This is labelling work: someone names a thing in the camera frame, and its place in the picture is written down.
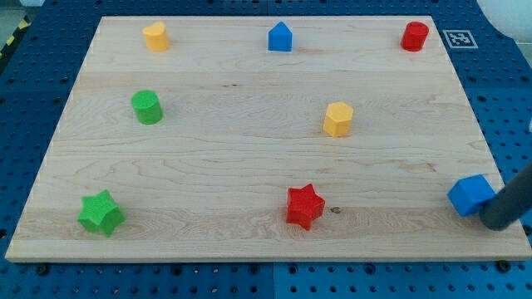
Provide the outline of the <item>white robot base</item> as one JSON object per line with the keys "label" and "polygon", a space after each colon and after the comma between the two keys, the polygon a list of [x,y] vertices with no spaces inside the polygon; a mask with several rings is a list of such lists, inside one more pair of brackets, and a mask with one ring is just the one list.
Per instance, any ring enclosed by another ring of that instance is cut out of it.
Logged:
{"label": "white robot base", "polygon": [[517,42],[531,43],[531,0],[477,0],[488,21]]}

